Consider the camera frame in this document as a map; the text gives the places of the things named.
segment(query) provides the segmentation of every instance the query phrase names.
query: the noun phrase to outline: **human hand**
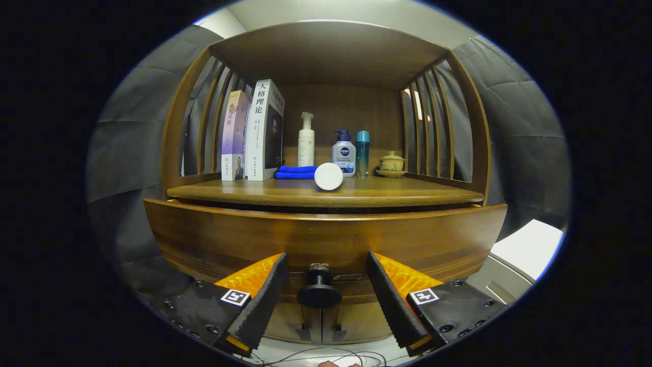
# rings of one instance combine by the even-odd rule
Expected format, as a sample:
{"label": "human hand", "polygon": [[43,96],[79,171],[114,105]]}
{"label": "human hand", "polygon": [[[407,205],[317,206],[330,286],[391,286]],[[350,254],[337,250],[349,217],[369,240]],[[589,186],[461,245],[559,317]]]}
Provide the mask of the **human hand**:
{"label": "human hand", "polygon": [[[339,367],[339,366],[337,364],[327,360],[326,362],[319,363],[319,365],[317,367]],[[352,364],[349,367],[362,367],[362,366],[360,366],[359,364],[356,363],[356,364]]]}

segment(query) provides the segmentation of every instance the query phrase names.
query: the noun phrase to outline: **saucer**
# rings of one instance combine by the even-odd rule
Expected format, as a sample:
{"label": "saucer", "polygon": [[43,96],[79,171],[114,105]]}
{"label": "saucer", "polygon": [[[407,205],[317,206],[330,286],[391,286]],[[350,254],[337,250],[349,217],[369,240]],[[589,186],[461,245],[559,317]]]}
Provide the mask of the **saucer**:
{"label": "saucer", "polygon": [[404,170],[402,171],[376,170],[376,173],[381,174],[385,177],[399,178],[403,176],[406,172]]}

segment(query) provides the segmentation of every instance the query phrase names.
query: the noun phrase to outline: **blue towel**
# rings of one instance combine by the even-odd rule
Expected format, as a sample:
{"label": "blue towel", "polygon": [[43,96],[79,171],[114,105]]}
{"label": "blue towel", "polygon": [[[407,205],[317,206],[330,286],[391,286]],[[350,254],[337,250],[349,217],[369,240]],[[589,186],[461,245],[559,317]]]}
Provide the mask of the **blue towel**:
{"label": "blue towel", "polygon": [[281,166],[278,169],[279,172],[285,172],[285,173],[307,173],[307,172],[314,173],[316,170],[317,170],[317,166],[308,166],[308,167]]}
{"label": "blue towel", "polygon": [[315,172],[299,172],[299,173],[289,173],[289,172],[276,172],[274,173],[274,178],[279,180],[301,180],[301,179],[313,179],[315,178]]}

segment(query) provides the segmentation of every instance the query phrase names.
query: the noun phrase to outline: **wooden cabinet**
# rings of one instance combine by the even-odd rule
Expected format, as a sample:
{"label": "wooden cabinet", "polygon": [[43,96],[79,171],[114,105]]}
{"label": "wooden cabinet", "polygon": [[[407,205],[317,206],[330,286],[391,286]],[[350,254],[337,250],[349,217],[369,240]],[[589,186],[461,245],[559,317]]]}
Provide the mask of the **wooden cabinet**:
{"label": "wooden cabinet", "polygon": [[[207,106],[218,104],[209,132],[205,109],[198,139],[198,172],[181,176],[182,128],[190,92],[209,59],[220,67]],[[464,92],[471,120],[473,177],[453,180],[454,137],[445,91],[434,68],[448,61]],[[370,172],[393,150],[406,158],[403,178],[345,178],[334,191],[312,180],[223,182],[216,172],[219,117],[230,85],[253,87],[271,78],[286,99],[283,155],[296,164],[301,111],[315,115],[315,163],[330,161],[334,129],[371,135]],[[440,93],[441,104],[435,93]],[[408,95],[409,105],[404,103]],[[441,109],[444,121],[440,121]],[[211,144],[211,155],[204,154]],[[438,280],[476,272],[491,250],[507,206],[486,206],[489,132],[473,81],[447,48],[370,24],[309,21],[274,25],[220,41],[184,75],[162,142],[167,201],[145,199],[152,232],[168,262],[217,281],[265,257],[286,252],[290,281],[266,335],[283,340],[344,343],[382,338],[390,331],[366,277],[370,250]],[[448,167],[442,170],[447,160]],[[296,301],[303,272],[327,263],[341,305],[307,310]]]}

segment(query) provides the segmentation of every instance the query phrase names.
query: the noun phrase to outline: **small teapot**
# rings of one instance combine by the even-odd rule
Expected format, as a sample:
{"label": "small teapot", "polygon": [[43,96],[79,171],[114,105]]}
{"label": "small teapot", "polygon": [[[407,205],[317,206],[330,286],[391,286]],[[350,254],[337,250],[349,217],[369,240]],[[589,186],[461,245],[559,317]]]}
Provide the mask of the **small teapot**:
{"label": "small teapot", "polygon": [[405,158],[401,158],[394,153],[396,151],[388,151],[389,155],[385,157],[380,157],[380,170],[391,171],[391,172],[402,172],[403,164],[405,163]]}

